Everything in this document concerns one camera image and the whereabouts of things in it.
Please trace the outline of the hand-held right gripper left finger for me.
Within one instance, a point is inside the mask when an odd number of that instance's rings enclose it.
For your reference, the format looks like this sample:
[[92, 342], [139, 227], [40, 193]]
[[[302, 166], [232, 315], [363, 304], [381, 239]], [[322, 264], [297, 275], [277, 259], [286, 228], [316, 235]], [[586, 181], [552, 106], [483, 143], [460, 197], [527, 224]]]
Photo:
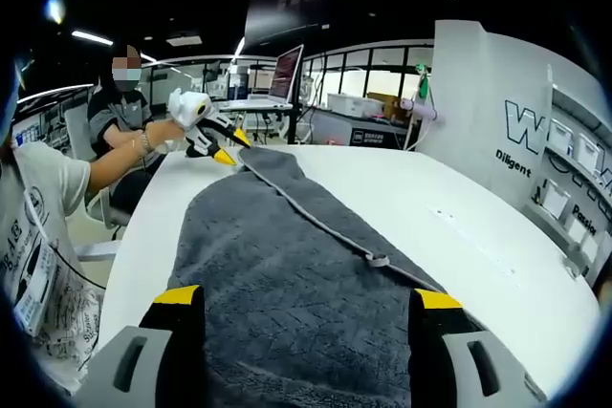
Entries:
[[170, 289], [138, 326], [126, 326], [90, 361], [77, 407], [201, 407], [205, 399], [205, 298]]

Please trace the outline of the person's left hand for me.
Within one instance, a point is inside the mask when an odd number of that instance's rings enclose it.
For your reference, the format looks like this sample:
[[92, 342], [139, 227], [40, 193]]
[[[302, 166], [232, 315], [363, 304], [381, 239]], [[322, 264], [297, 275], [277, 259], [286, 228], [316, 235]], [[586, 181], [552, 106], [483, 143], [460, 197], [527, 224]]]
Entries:
[[185, 137], [184, 129], [171, 118], [148, 123], [144, 133], [151, 148], [157, 148], [170, 140], [182, 140]]

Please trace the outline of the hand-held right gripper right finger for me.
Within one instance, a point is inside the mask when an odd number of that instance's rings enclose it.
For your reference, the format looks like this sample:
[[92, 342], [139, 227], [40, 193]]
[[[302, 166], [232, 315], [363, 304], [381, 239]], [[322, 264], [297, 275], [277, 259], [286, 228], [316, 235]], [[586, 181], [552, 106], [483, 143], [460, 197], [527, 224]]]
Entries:
[[408, 346], [413, 407], [537, 407], [545, 402], [502, 341], [445, 293], [410, 293]]

